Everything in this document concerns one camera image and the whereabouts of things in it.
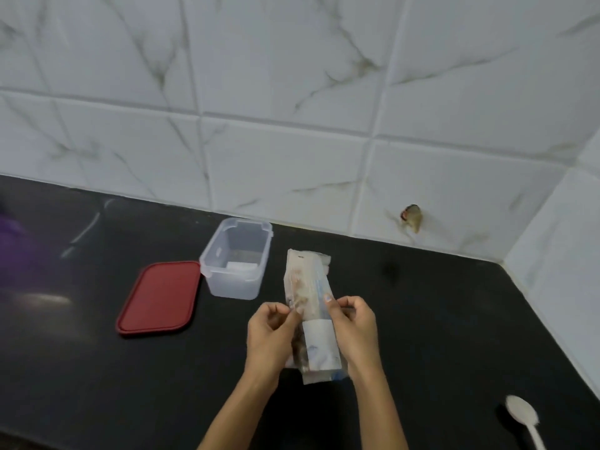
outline white spoon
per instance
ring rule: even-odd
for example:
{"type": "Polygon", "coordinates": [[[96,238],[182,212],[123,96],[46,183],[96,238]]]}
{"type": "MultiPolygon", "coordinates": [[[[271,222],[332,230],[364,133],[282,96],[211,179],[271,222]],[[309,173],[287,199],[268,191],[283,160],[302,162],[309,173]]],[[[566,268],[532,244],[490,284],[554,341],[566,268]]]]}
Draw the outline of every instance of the white spoon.
{"type": "Polygon", "coordinates": [[[506,397],[506,408],[508,409],[508,413],[511,414],[516,421],[527,426],[536,449],[546,450],[542,438],[535,429],[535,426],[539,423],[539,419],[532,405],[522,398],[508,395],[506,397]]]}

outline hand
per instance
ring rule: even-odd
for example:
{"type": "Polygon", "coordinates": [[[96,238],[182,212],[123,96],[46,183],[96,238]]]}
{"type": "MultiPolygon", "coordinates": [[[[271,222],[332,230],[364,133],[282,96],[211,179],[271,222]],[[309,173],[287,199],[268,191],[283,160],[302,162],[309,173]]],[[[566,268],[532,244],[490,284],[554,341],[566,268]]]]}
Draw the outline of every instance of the hand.
{"type": "Polygon", "coordinates": [[[334,300],[325,296],[325,304],[334,323],[335,337],[348,362],[348,374],[356,382],[381,370],[375,314],[360,297],[334,300]]]}
{"type": "Polygon", "coordinates": [[[292,354],[292,337],[302,316],[283,303],[263,303],[248,322],[244,376],[271,390],[292,354]]]}

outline white label inside container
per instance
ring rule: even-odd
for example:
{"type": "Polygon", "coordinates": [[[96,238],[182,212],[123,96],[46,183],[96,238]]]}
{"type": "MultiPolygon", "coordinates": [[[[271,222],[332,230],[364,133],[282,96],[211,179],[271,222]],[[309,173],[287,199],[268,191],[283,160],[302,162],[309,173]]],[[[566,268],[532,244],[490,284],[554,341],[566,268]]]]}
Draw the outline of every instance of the white label inside container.
{"type": "Polygon", "coordinates": [[[227,262],[227,270],[236,270],[236,272],[247,272],[257,268],[259,264],[250,262],[227,262]]]}
{"type": "Polygon", "coordinates": [[[329,319],[302,322],[311,371],[341,370],[340,350],[335,340],[334,324],[329,319]]]}

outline transparent plastic bag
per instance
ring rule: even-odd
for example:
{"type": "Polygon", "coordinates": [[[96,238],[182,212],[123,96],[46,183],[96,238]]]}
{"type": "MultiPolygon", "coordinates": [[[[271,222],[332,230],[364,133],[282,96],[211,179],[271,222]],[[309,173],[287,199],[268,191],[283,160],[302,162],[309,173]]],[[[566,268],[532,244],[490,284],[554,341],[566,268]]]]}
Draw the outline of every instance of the transparent plastic bag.
{"type": "Polygon", "coordinates": [[[333,322],[323,301],[332,295],[326,273],[330,256],[312,251],[287,252],[283,284],[286,302],[302,312],[302,325],[292,340],[293,363],[304,384],[345,378],[346,361],[337,346],[333,322]]]}

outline person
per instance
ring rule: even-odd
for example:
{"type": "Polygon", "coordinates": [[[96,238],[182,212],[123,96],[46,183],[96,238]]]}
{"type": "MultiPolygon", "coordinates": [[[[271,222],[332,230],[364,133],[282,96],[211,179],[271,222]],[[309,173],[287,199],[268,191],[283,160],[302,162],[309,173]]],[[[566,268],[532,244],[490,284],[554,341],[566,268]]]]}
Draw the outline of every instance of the person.
{"type": "MultiPolygon", "coordinates": [[[[325,296],[341,353],[356,390],[364,450],[408,450],[379,356],[375,314],[360,297],[325,296]]],[[[247,449],[279,374],[292,354],[302,316],[263,303],[248,322],[244,373],[206,431],[198,450],[247,449]]]]}

